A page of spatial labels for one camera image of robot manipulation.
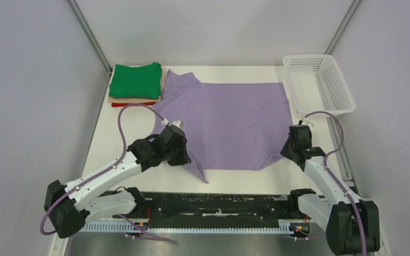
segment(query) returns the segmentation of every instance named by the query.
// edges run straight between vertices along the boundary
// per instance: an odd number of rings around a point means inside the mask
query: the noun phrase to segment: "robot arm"
[[[115,195],[99,197],[105,191],[131,176],[146,171],[150,167],[158,166],[162,161],[169,165],[184,165],[191,162],[186,152],[185,133],[174,122],[156,135],[133,142],[127,153],[119,163],[115,161],[82,177],[62,185],[58,180],[48,185],[44,209],[48,209],[67,191],[73,190],[49,214],[60,238],[69,237],[90,221],[113,216],[128,214],[144,205],[145,199],[137,188]],[[112,166],[110,170],[99,175],[103,170]],[[84,180],[92,178],[90,182],[79,186]]]
[[[326,231],[328,245],[335,255],[361,252],[358,223],[349,196],[356,202],[364,227],[367,252],[380,249],[379,212],[373,201],[364,201],[343,181],[324,166],[325,153],[312,147],[312,133],[307,125],[292,125],[281,154],[294,161],[324,195],[317,196],[312,189],[290,192],[294,211],[301,211]]]

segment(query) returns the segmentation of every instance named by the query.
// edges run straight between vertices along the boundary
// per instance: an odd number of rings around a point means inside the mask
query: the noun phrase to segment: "white table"
[[[271,83],[283,82],[290,101],[293,123],[297,124],[295,109],[291,102],[283,66],[164,66],[176,74],[193,72],[205,83]],[[310,95],[319,97],[318,89]],[[92,144],[82,176],[109,163],[120,156],[122,141],[117,128],[117,115],[121,108],[113,108],[107,100],[98,119]],[[313,145],[325,152],[334,149],[329,127],[324,117],[310,117],[315,124],[312,129]],[[148,136],[155,124],[155,115],[142,107],[131,107],[122,115],[122,127],[127,144]],[[341,177],[337,159],[329,158],[334,173]],[[122,180],[118,186],[138,187],[140,191],[173,193],[226,193],[226,194],[289,194],[292,189],[312,188],[320,193],[315,183],[288,159],[282,159],[261,171],[206,170],[209,183],[203,183],[181,166],[162,163],[142,174]]]

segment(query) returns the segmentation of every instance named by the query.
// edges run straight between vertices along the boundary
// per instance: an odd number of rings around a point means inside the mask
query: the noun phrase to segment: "laundry basket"
[[[299,117],[318,110],[336,116],[354,111],[353,97],[334,57],[325,54],[288,55],[282,62]]]

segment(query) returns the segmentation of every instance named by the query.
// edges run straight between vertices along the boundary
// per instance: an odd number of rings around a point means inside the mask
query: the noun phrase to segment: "white clip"
[[[315,125],[311,122],[309,122],[309,120],[307,120],[307,118],[304,116],[301,121],[303,122],[302,124],[308,125],[310,127],[314,127]]]
[[[171,123],[171,125],[175,125],[178,128],[182,128],[182,122],[181,120],[175,120]]]

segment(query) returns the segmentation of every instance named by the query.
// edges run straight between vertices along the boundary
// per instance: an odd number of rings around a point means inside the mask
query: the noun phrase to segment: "white wall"
[[[105,82],[66,1],[0,1],[0,256],[47,254],[46,187],[80,175]]]
[[[410,255],[410,1],[364,1],[333,54],[356,102],[340,120],[393,255]]]
[[[272,65],[323,53],[351,0],[77,0],[114,65]]]

